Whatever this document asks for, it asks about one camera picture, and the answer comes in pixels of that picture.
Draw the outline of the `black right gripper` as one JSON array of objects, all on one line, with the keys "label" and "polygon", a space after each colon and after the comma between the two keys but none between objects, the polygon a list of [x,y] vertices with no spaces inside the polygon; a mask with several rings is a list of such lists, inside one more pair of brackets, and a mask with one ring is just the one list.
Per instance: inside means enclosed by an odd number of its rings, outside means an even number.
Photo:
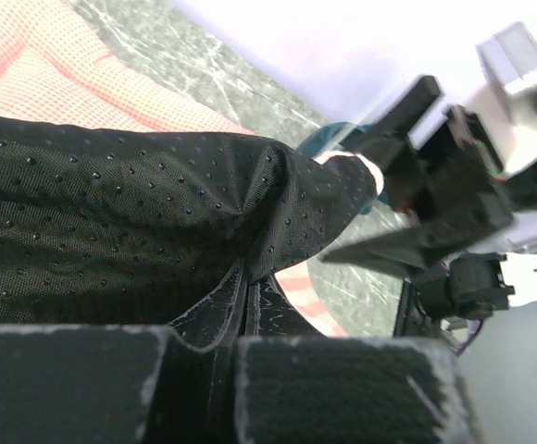
[{"label": "black right gripper", "polygon": [[396,278],[425,272],[437,259],[439,221],[499,231],[513,213],[499,180],[484,162],[480,122],[462,105],[450,106],[442,125],[415,148],[409,132],[441,97],[438,81],[422,75],[388,112],[366,131],[355,129],[349,151],[386,171],[386,193],[396,212],[412,214],[418,226],[346,244],[325,253],[326,264],[353,265]]}]

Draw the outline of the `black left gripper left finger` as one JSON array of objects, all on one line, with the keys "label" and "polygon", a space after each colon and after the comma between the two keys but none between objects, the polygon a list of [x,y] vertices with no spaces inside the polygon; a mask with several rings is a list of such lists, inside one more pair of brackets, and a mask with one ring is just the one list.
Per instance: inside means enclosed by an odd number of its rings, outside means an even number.
[{"label": "black left gripper left finger", "polygon": [[235,265],[218,286],[172,322],[181,347],[171,359],[171,391],[177,435],[187,443],[220,443],[231,428],[233,353],[241,333],[247,296],[242,268]]}]

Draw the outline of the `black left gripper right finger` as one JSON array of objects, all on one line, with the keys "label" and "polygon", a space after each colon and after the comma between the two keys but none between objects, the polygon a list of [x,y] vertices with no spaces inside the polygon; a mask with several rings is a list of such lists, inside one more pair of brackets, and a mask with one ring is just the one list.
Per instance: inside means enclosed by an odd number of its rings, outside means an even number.
[{"label": "black left gripper right finger", "polygon": [[310,441],[309,385],[294,342],[319,336],[273,279],[250,288],[243,336],[244,443]]}]

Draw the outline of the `pink striped pet tent fabric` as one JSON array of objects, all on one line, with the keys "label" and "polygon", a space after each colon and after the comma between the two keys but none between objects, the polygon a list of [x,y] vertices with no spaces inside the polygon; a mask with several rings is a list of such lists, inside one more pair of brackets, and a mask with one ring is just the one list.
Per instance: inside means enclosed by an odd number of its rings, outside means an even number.
[{"label": "pink striped pet tent fabric", "polygon": [[231,270],[316,255],[382,188],[359,154],[0,117],[0,324],[166,324]]}]

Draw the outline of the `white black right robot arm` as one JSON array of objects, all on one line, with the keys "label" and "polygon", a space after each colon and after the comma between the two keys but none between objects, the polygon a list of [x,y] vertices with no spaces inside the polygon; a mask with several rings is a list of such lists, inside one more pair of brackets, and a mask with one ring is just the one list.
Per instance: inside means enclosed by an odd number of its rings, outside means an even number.
[{"label": "white black right robot arm", "polygon": [[472,251],[515,213],[537,210],[537,136],[525,144],[524,169],[507,172],[483,159],[493,143],[481,118],[454,105],[416,149],[409,132],[441,94],[433,76],[420,76],[370,130],[343,139],[344,148],[374,156],[390,206],[410,224],[332,250],[324,261],[401,278],[395,336],[441,339],[463,352],[495,312],[537,302],[537,243]]}]

